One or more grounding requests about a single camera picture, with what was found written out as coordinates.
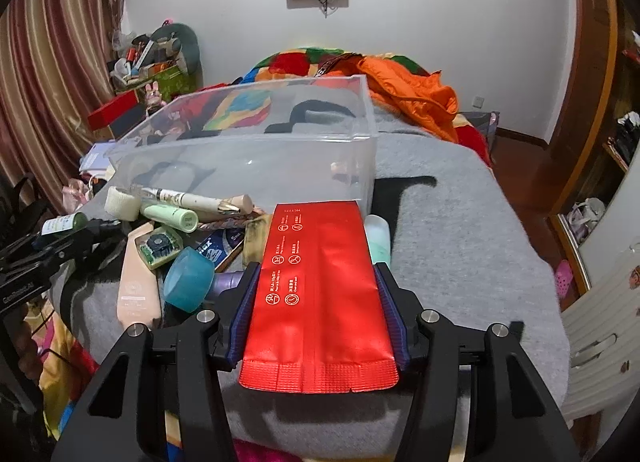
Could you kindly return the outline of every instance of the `curtain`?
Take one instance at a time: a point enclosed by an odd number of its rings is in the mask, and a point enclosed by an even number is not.
[[[11,0],[0,17],[0,169],[12,182],[32,171],[59,211],[94,141],[87,116],[113,97],[123,2]]]

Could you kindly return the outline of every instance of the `pink slipper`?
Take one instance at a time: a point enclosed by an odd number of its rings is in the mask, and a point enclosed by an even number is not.
[[[569,285],[574,280],[574,274],[571,270],[571,265],[566,260],[560,262],[556,269],[556,293],[558,298],[562,299],[569,292]]]

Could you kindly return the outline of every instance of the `blue plastic lid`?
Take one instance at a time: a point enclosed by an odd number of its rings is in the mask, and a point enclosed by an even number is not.
[[[193,312],[207,296],[214,276],[213,262],[185,247],[164,279],[164,301],[185,312]]]

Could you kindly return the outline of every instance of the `transparent storage container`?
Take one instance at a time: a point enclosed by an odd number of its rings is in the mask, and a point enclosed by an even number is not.
[[[110,185],[278,203],[356,200],[368,214],[376,125],[364,76],[240,84],[181,96],[109,152]]]

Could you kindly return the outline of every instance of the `gray bed sheet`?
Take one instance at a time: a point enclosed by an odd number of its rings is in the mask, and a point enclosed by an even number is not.
[[[377,178],[436,179],[435,185],[414,185],[402,195],[391,265],[399,285],[457,325],[484,330],[494,322],[524,321],[522,345],[561,404],[569,343],[552,270],[532,249],[492,172],[470,149],[434,139],[388,113],[378,112],[376,119]],[[99,202],[83,211],[105,216]],[[52,290],[56,306],[61,287],[57,283]],[[97,362],[122,333],[117,291],[117,283],[103,283],[74,300],[72,331]],[[306,458],[392,456],[398,447],[411,403],[407,392],[275,394],[242,388],[238,374],[220,373],[235,438]],[[463,384],[454,436],[453,453],[460,460],[467,388]]]

